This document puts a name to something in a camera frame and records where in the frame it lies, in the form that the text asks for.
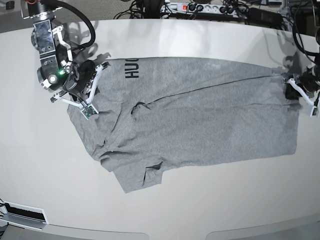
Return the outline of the grey t-shirt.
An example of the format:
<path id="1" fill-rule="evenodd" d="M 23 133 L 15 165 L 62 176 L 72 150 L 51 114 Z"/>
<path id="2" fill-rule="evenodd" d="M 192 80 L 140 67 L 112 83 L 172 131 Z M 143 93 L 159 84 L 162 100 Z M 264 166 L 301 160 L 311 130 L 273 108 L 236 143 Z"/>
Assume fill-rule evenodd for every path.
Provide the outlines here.
<path id="1" fill-rule="evenodd" d="M 301 105 L 273 68 L 207 58 L 110 60 L 98 114 L 67 113 L 86 151 L 125 193 L 165 171 L 296 152 Z"/>

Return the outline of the white power strip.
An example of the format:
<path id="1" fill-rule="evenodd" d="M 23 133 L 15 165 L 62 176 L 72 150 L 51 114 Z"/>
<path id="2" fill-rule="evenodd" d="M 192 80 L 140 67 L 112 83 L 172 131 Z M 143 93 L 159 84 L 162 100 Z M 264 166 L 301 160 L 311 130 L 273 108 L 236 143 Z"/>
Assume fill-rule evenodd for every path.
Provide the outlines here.
<path id="1" fill-rule="evenodd" d="M 197 2 L 170 2 L 165 1 L 160 9 L 161 14 L 182 14 L 183 16 L 223 16 L 246 19 L 249 7 L 242 2 L 231 0 L 225 1 L 224 5 Z"/>

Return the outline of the black power adapter brick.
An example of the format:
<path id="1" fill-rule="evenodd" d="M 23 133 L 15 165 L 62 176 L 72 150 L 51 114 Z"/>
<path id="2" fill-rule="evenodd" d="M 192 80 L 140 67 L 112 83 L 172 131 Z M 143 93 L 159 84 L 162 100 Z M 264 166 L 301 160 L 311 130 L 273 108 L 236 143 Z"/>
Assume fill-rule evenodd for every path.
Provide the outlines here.
<path id="1" fill-rule="evenodd" d="M 247 20 L 253 24 L 275 28 L 281 27 L 283 23 L 281 14 L 254 7 L 249 8 Z"/>

